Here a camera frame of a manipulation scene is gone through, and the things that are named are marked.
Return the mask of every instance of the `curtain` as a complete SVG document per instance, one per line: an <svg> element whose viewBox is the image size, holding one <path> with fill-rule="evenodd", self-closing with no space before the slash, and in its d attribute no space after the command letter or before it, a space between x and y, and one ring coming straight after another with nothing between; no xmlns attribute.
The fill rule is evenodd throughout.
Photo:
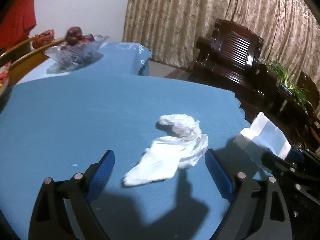
<svg viewBox="0 0 320 240"><path fill-rule="evenodd" d="M261 62L278 59L320 87L320 26L303 0L129 0L123 41L150 48L155 61L192 68L196 39L211 36L216 18L261 36Z"/></svg>

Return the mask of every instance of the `silver screw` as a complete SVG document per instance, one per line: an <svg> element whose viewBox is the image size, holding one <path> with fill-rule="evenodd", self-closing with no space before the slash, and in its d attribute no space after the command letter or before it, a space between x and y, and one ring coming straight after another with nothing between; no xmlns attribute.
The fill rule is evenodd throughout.
<svg viewBox="0 0 320 240"><path fill-rule="evenodd" d="M83 174L82 173L77 173L76 175L73 176L75 179L82 179Z"/></svg>
<svg viewBox="0 0 320 240"><path fill-rule="evenodd" d="M301 186L298 183L295 185L295 187L297 190L301 190Z"/></svg>
<svg viewBox="0 0 320 240"><path fill-rule="evenodd" d="M46 178L43 182L44 184L49 184L51 183L52 179L51 178Z"/></svg>
<svg viewBox="0 0 320 240"><path fill-rule="evenodd" d="M276 182L276 178L275 177L269 177L269 181L272 182L272 183L275 183Z"/></svg>
<svg viewBox="0 0 320 240"><path fill-rule="evenodd" d="M243 172L239 172L239 173L238 173L238 177L241 178L241 179L244 179L245 176L246 176L246 174L243 173Z"/></svg>

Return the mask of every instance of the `wall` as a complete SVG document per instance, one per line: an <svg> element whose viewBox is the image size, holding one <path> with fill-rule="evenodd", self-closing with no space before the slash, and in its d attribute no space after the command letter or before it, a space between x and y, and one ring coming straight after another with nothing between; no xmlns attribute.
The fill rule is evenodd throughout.
<svg viewBox="0 0 320 240"><path fill-rule="evenodd" d="M63 37L69 27L121 41L128 0L35 0L37 26L30 37L47 29Z"/></svg>

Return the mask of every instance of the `yellow wooden chair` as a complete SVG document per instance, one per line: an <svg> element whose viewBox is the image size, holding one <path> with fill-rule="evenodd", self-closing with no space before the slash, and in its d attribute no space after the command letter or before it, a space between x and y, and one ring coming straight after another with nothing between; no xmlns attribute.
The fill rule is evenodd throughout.
<svg viewBox="0 0 320 240"><path fill-rule="evenodd" d="M27 43L32 42L34 37L29 38L18 45L14 46L13 48L6 51L4 54L0 56L0 64L1 66L4 65L6 62L12 60L12 54L20 49L23 45L26 45ZM35 49L17 60L15 60L9 69L9 86L15 85L21 78L23 78L26 74L28 74L31 70L33 70L35 67L37 67L39 64L44 62L48 56L44 54L44 51L52 46L56 46L61 44L65 41L65 38L53 40L51 43L44 45L38 49Z"/></svg>

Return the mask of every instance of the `crumpled tissue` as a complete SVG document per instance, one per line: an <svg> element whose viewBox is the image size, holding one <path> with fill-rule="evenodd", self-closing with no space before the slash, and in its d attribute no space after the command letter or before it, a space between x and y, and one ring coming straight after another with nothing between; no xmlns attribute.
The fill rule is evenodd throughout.
<svg viewBox="0 0 320 240"><path fill-rule="evenodd" d="M283 132L263 112L257 115L250 128L244 128L236 136L234 142L260 166L262 155L266 151L284 160L291 149Z"/></svg>
<svg viewBox="0 0 320 240"><path fill-rule="evenodd" d="M200 121L189 115L169 114L159 118L161 125L172 125L177 136L163 136L154 140L145 150L139 164L125 174L125 186L137 186L152 181L170 179L178 168L197 164L205 154L208 135L202 134Z"/></svg>

